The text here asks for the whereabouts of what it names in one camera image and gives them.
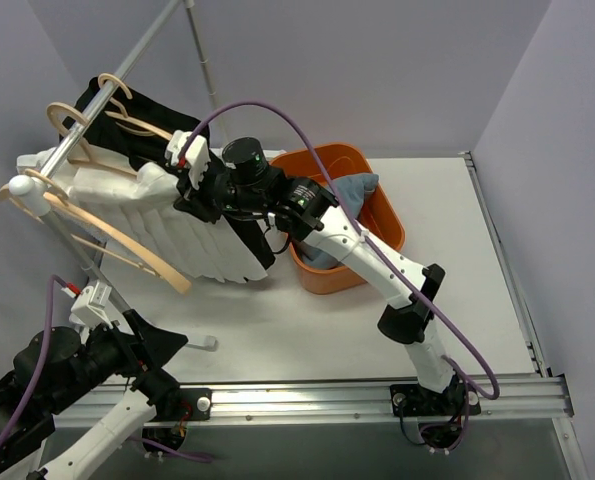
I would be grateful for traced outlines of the white pleated skirt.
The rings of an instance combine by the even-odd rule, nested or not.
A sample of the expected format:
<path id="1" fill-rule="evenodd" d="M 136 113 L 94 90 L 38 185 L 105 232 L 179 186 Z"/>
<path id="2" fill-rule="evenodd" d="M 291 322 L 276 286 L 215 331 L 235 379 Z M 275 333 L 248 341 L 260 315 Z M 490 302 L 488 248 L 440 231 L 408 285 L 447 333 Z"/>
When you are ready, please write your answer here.
<path id="1" fill-rule="evenodd" d="M 275 263 L 259 224 L 204 222 L 175 208 L 177 177 L 153 162 L 133 169 L 123 154 L 96 147 L 99 168 L 81 153 L 52 181 L 69 201 L 118 229 L 180 273 L 219 282 L 260 281 Z"/>

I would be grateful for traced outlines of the wooden hanger for denim skirt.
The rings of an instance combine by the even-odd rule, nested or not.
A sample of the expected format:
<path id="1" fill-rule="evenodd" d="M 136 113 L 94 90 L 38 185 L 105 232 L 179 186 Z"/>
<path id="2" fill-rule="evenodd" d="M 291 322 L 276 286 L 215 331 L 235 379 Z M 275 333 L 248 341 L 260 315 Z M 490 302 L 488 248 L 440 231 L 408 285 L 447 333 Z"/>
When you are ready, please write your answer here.
<path id="1" fill-rule="evenodd" d="M 65 213 L 67 217 L 83 222 L 102 232 L 106 237 L 121 245 L 133 257 L 136 257 L 137 260 L 134 261 L 126 256 L 111 252 L 105 247 L 94 246 L 90 241 L 68 233 L 68 236 L 76 242 L 109 254 L 111 257 L 119 259 L 140 271 L 157 277 L 168 283 L 180 294 L 187 294 L 191 289 L 192 283 L 175 268 L 120 230 L 76 206 L 60 186 L 35 170 L 25 169 L 22 175 L 13 177 L 9 183 L 1 186 L 0 201 L 5 200 L 12 202 L 18 209 L 39 222 L 41 222 L 39 211 L 44 212 L 45 207 L 47 207 L 48 211 L 51 211 L 55 207 L 58 212 Z"/>

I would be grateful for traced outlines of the blue denim skirt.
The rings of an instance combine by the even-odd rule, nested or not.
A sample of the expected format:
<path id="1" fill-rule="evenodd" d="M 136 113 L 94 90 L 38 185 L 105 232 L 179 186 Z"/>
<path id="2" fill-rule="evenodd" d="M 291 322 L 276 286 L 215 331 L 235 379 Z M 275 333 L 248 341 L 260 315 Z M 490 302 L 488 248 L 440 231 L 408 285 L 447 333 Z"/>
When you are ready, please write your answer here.
<path id="1" fill-rule="evenodd" d="M 356 219 L 359 218 L 365 202 L 376 191 L 378 184 L 379 176 L 374 173 L 357 173 L 333 180 L 341 200 Z M 303 242 L 297 244 L 297 249 L 300 252 L 301 261 L 310 268 L 330 270 L 340 265 L 335 257 Z"/>

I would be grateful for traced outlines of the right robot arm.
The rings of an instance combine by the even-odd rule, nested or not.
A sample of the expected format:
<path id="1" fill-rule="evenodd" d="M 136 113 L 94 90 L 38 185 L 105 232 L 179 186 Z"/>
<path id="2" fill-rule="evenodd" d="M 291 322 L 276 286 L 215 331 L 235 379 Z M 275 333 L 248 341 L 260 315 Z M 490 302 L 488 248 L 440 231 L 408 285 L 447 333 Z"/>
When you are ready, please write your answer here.
<path id="1" fill-rule="evenodd" d="M 424 406 L 441 413 L 456 402 L 455 369 L 434 322 L 433 300 L 445 276 L 439 265 L 423 266 L 390 248 L 349 213 L 333 184 L 321 185 L 268 162 L 252 137 L 227 146 L 207 193 L 214 212 L 249 222 L 262 218 L 376 289 L 386 302 L 377 328 L 406 348 Z"/>

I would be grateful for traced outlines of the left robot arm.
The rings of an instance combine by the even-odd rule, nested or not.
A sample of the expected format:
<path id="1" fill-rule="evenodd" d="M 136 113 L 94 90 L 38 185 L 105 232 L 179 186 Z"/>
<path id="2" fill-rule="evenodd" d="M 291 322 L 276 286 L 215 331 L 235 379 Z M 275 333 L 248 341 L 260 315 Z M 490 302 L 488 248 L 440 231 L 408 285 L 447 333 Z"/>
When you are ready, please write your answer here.
<path id="1" fill-rule="evenodd" d="M 103 449 L 138 425 L 177 411 L 180 384 L 164 367 L 187 337 L 153 326 L 134 310 L 123 316 L 130 332 L 100 324 L 86 339 L 71 327 L 47 325 L 15 356 L 0 379 L 0 474 L 54 433 L 56 416 L 112 376 L 132 383 L 124 403 L 98 425 Z"/>

